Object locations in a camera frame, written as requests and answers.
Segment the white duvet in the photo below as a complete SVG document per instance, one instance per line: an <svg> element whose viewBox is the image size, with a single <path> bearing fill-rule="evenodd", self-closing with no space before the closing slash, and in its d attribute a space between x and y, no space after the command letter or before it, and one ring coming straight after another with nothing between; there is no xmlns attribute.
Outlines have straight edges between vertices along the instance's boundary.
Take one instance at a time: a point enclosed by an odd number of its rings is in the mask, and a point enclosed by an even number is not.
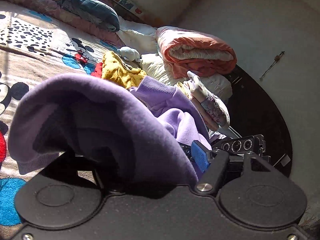
<svg viewBox="0 0 320 240"><path fill-rule="evenodd" d="M139 52L141 56L139 65L148 76L167 86L188 80L187 77L175 79L171 66L165 63L158 53L156 28L147 24L127 21L122 17L119 18L119 22L120 31L117 32L117 35L126 46ZM223 101L227 101L232 96L231 83L220 74L202 77L201 82Z"/></svg>

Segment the Mickey Mouse blanket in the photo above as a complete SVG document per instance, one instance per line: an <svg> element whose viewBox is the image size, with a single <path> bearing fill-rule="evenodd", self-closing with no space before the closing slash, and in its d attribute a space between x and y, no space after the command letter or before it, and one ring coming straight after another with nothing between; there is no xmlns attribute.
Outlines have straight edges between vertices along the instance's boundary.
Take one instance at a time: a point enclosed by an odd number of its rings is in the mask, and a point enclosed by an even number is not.
<svg viewBox="0 0 320 240"><path fill-rule="evenodd" d="M88 34L49 13L1 1L1 239L21 226L14 196L36 174L21 175L7 150L21 98L56 74L91 74L106 50L122 45L115 33Z"/></svg>

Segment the pink floral quilt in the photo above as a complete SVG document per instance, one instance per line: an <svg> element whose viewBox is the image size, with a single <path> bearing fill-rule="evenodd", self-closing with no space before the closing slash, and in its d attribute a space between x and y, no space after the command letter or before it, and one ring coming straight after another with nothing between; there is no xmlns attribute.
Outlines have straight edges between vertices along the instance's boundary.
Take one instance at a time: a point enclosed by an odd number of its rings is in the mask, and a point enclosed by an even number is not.
<svg viewBox="0 0 320 240"><path fill-rule="evenodd" d="M75 15L67 10L62 9L53 0L2 0L20 5L35 12L45 14L52 18L55 18L65 24L71 25L80 31L93 35L109 44L120 48L124 46L124 42L119 36L111 31L98 28L93 23L82 19L78 15Z"/></svg>

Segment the purple sweatshirt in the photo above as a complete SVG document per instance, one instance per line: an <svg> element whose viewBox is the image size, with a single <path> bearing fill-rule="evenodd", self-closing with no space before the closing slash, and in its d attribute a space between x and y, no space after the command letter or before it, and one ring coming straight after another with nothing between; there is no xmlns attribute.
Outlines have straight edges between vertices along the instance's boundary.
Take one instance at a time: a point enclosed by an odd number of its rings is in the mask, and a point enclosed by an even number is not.
<svg viewBox="0 0 320 240"><path fill-rule="evenodd" d="M123 184L193 186L201 172L181 145L195 140L209 147L199 111L175 87L146 77L137 88L125 89L93 76L61 74L21 99L8 150L21 174L73 151L101 162Z"/></svg>

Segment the yellow knit sweater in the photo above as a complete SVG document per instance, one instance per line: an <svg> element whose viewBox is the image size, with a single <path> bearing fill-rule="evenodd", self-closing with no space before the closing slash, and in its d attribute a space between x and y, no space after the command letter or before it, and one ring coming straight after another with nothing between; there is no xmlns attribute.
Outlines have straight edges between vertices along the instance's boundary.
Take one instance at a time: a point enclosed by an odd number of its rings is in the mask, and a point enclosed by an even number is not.
<svg viewBox="0 0 320 240"><path fill-rule="evenodd" d="M107 51L103 56L101 78L104 80L130 89L131 87L138 87L146 76L144 70L126 64L113 51Z"/></svg>

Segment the orange rolled quilt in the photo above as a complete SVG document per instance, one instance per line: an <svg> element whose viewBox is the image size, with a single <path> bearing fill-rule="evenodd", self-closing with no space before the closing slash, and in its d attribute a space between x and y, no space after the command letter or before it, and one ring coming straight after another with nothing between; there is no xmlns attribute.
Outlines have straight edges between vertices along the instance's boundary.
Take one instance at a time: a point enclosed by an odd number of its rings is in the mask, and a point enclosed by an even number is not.
<svg viewBox="0 0 320 240"><path fill-rule="evenodd" d="M164 26L157 29L156 40L163 61L171 66L176 79L187 77L188 71L199 77L225 75L237 63L233 48L213 35Z"/></svg>

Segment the red knit sweater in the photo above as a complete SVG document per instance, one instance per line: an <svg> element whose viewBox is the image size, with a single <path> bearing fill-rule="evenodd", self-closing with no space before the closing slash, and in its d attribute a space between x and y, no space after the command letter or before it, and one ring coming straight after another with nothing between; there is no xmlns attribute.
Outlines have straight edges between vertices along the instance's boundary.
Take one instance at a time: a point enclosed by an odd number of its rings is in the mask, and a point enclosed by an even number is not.
<svg viewBox="0 0 320 240"><path fill-rule="evenodd" d="M103 69L103 63L99 62L95 65L95 69L93 70L93 72L91 72L92 76L101 78L102 76L102 69Z"/></svg>

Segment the dark blue pillow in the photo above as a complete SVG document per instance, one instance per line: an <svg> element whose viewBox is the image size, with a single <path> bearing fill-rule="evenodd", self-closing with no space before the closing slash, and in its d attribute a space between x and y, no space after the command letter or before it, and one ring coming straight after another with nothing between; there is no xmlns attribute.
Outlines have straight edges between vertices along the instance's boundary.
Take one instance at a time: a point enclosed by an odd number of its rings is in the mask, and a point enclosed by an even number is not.
<svg viewBox="0 0 320 240"><path fill-rule="evenodd" d="M61 0L61 7L95 24L100 29L114 33L120 29L116 11L99 0Z"/></svg>

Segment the stack of folded clothes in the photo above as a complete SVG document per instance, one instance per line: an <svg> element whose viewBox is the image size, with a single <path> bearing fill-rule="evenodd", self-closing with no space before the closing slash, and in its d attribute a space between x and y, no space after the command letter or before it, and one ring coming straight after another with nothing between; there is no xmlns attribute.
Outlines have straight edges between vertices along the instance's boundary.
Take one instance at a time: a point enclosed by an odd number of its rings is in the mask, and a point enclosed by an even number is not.
<svg viewBox="0 0 320 240"><path fill-rule="evenodd" d="M193 103L209 129L228 129L230 116L225 103L206 88L199 76L191 71L188 71L187 75L189 80L177 82L175 87Z"/></svg>

